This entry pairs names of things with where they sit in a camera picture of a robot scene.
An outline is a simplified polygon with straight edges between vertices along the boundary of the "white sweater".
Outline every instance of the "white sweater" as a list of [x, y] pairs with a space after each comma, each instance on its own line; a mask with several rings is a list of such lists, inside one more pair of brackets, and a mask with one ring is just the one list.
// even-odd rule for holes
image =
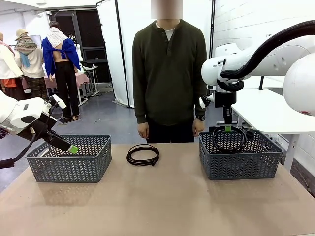
[[13, 53], [4, 45], [0, 45], [0, 79], [12, 79], [22, 76]]
[[42, 78], [45, 76], [43, 70], [43, 51], [41, 48], [36, 48], [35, 51], [28, 54], [28, 59], [30, 61], [30, 67], [24, 67], [21, 62], [21, 55], [18, 51], [15, 51], [15, 61], [17, 65], [21, 68], [23, 74], [30, 78]]

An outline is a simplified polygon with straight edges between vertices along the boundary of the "wristwatch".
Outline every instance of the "wristwatch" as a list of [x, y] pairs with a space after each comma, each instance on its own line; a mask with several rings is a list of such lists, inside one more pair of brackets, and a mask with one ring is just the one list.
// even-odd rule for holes
[[196, 116], [196, 119], [200, 120], [200, 121], [205, 121], [206, 116], [202, 115], [202, 116]]

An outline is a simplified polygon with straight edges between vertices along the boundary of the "floor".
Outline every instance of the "floor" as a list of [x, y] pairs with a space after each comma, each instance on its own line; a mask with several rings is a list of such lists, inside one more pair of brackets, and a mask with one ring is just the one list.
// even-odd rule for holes
[[[145, 142], [138, 135], [134, 109], [120, 106], [113, 101], [114, 95], [112, 92], [90, 98], [88, 102], [80, 107], [80, 120], [65, 125], [56, 125], [54, 130], [59, 134], [110, 134], [112, 135], [111, 142], [113, 144], [139, 144]], [[61, 110], [54, 111], [57, 116], [61, 113]], [[207, 109], [206, 117], [206, 127], [215, 126], [216, 121], [222, 120], [222, 110], [211, 104]], [[41, 142], [38, 141], [33, 144], [33, 148]], [[17, 156], [27, 144], [28, 141], [18, 136], [7, 136], [0, 141], [0, 160]], [[27, 160], [22, 158], [14, 168], [0, 170], [0, 192], [28, 166]], [[292, 174], [302, 185], [306, 187], [306, 179], [311, 188], [314, 187], [315, 190], [315, 184], [312, 184], [315, 181], [310, 181], [308, 173], [299, 163], [295, 162], [292, 169]]]

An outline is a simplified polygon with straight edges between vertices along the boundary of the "hat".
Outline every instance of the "hat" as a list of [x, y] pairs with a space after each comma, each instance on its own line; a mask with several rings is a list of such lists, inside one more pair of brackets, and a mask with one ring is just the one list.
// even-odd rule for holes
[[16, 40], [19, 39], [19, 37], [23, 34], [23, 33], [28, 33], [25, 29], [18, 29], [16, 31]]

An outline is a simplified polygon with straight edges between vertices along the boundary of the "person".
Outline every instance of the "person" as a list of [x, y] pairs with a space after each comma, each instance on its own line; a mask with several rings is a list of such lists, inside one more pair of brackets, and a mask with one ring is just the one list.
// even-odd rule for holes
[[204, 129], [199, 98], [206, 94], [201, 77], [205, 39], [201, 30], [180, 19], [182, 2], [156, 0], [156, 6], [159, 20], [139, 31], [133, 42], [138, 132], [148, 143], [193, 142]]
[[43, 51], [28, 36], [25, 29], [16, 31], [15, 61], [22, 70], [33, 97], [48, 99], [44, 80]]
[[59, 97], [67, 106], [63, 109], [64, 121], [76, 120], [80, 116], [75, 77], [75, 72], [81, 69], [79, 57], [73, 41], [60, 31], [60, 24], [51, 21], [49, 26], [50, 32], [42, 43], [46, 72], [51, 81], [55, 74]]
[[4, 43], [3, 33], [0, 33], [0, 83], [3, 92], [16, 100], [26, 99], [21, 76], [23, 72], [15, 62], [14, 51]]

